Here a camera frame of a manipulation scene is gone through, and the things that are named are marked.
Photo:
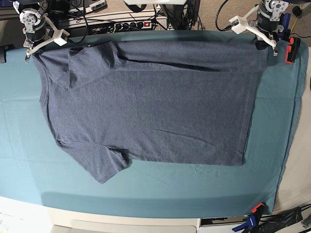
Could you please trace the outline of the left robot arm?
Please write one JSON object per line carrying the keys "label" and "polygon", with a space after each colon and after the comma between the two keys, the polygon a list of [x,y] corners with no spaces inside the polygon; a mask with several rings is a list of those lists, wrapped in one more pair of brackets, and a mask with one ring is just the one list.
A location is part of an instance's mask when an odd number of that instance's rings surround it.
{"label": "left robot arm", "polygon": [[279,41],[279,34],[286,29],[283,25],[284,12],[289,6],[283,0],[262,0],[257,9],[257,17],[253,26],[263,33],[268,39]]}

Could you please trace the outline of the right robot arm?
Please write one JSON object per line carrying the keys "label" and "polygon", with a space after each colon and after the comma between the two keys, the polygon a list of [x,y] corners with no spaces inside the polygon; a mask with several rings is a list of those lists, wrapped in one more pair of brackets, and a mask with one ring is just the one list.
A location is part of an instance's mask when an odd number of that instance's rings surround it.
{"label": "right robot arm", "polygon": [[48,39],[49,29],[46,29],[48,3],[46,0],[41,2],[14,0],[13,7],[19,15],[19,21],[24,25],[23,34],[26,39],[23,46],[27,48],[26,58],[29,59],[33,49]]}

